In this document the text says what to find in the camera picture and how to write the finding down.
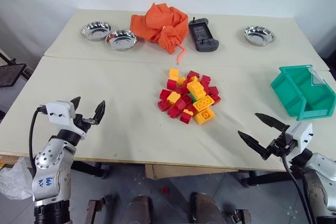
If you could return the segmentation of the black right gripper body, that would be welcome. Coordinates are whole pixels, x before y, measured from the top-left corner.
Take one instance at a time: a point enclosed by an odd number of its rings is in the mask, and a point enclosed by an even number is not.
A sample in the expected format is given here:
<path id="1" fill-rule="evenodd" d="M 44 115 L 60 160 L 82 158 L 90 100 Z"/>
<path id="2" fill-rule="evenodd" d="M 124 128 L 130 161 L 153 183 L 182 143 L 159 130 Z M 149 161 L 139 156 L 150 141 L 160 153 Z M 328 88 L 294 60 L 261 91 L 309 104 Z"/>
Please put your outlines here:
<path id="1" fill-rule="evenodd" d="M 267 155 L 265 156 L 265 160 L 267 160 L 271 155 L 277 157 L 287 157 L 296 146 L 297 141 L 293 139 L 293 136 L 283 131 L 267 146 Z"/>

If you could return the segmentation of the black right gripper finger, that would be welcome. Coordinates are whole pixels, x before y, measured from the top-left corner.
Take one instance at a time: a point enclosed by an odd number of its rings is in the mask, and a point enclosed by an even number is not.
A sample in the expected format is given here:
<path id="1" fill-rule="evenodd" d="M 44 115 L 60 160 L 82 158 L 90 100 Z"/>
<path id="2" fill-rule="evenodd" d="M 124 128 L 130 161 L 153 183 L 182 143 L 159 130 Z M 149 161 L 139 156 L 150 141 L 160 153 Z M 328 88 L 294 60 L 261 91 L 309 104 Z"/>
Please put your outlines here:
<path id="1" fill-rule="evenodd" d="M 284 132 L 287 130 L 288 125 L 280 122 L 279 120 L 268 116 L 266 114 L 263 113 L 255 113 L 255 116 L 258 117 L 262 122 L 264 122 L 266 125 L 268 125 L 269 127 L 273 127 L 275 129 L 277 129 L 278 131 Z"/>
<path id="2" fill-rule="evenodd" d="M 238 131 L 237 133 L 250 148 L 262 157 L 262 159 L 266 160 L 268 158 L 267 149 L 262 147 L 257 140 L 244 132 Z"/>

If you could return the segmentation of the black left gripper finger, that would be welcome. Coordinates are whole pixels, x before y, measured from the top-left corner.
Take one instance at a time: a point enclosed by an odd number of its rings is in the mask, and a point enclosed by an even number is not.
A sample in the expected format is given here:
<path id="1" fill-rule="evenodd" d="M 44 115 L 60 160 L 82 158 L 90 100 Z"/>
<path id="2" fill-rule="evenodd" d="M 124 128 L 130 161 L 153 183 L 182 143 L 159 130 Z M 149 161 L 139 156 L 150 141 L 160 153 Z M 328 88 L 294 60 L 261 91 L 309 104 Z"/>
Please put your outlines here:
<path id="1" fill-rule="evenodd" d="M 92 125 L 100 124 L 105 113 L 105 108 L 106 108 L 106 102 L 105 100 L 103 100 L 101 103 L 98 104 L 90 124 Z"/>
<path id="2" fill-rule="evenodd" d="M 76 109 L 78 108 L 79 102 L 81 97 L 73 98 L 70 101 L 70 115 L 75 116 L 76 115 Z"/>

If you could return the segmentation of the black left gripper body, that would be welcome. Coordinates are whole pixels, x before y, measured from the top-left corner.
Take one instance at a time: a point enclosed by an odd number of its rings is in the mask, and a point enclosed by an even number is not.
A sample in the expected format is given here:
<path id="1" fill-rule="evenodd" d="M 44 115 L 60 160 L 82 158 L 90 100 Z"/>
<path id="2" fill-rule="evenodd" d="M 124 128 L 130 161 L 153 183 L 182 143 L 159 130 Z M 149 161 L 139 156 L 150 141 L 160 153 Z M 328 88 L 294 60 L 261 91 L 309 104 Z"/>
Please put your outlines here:
<path id="1" fill-rule="evenodd" d="M 91 128 L 91 125 L 95 125 L 94 119 L 84 119 L 82 114 L 76 114 L 74 118 L 74 125 L 84 131 L 85 133 Z"/>

